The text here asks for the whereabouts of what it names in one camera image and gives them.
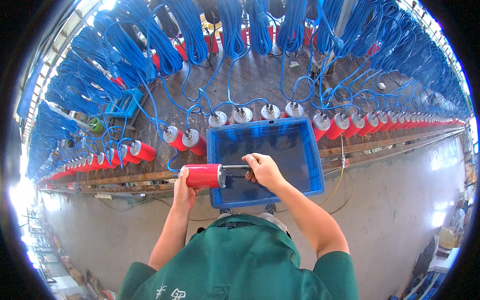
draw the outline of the yellow hose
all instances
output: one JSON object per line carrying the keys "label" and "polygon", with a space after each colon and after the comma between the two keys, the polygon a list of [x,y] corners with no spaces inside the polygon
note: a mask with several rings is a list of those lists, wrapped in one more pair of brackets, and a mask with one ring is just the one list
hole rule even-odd
{"label": "yellow hose", "polygon": [[327,200],[325,200],[322,204],[324,204],[325,202],[327,202],[327,201],[333,196],[333,194],[335,193],[335,191],[337,190],[338,186],[340,185],[340,181],[342,180],[343,169],[344,169],[344,167],[342,167],[342,170],[340,171],[340,178],[338,179],[338,182],[336,183],[336,187],[333,189],[333,191],[330,193],[330,195],[328,195]]}

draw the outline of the shoe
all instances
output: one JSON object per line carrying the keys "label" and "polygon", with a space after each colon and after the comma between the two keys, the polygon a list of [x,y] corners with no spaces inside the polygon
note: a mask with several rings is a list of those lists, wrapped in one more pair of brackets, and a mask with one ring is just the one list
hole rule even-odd
{"label": "shoe", "polygon": [[275,203],[269,203],[265,205],[264,212],[271,214],[272,216],[276,215],[276,205]]}
{"label": "shoe", "polygon": [[231,208],[220,208],[220,214],[232,214]]}

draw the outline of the yellow bag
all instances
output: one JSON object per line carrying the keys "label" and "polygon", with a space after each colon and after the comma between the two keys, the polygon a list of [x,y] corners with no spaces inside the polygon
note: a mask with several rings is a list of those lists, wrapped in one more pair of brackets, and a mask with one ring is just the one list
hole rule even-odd
{"label": "yellow bag", "polygon": [[450,229],[441,227],[438,231],[438,236],[440,237],[438,242],[440,247],[450,250],[455,245],[455,235]]}

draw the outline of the green shirt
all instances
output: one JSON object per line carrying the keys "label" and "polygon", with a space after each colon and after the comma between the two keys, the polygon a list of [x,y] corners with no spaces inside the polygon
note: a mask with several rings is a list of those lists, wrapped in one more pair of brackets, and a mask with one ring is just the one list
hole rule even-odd
{"label": "green shirt", "polygon": [[[228,228],[237,222],[248,226]],[[359,298],[347,253],[323,255],[313,271],[299,266],[295,244],[277,225],[256,216],[232,215],[194,234],[158,272],[133,263],[117,299]]]}

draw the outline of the person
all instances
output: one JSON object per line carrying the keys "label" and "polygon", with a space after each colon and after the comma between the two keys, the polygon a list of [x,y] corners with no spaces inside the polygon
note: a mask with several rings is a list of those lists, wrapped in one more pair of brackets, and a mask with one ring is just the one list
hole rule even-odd
{"label": "person", "polygon": [[290,185],[270,156],[253,153],[242,160],[251,168],[245,178],[268,188],[292,214],[316,253],[313,271],[299,269],[297,248],[272,211],[262,217],[223,213],[185,245],[199,190],[187,187],[189,171],[183,168],[148,265],[131,264],[118,300],[359,298],[347,240],[336,221]]}

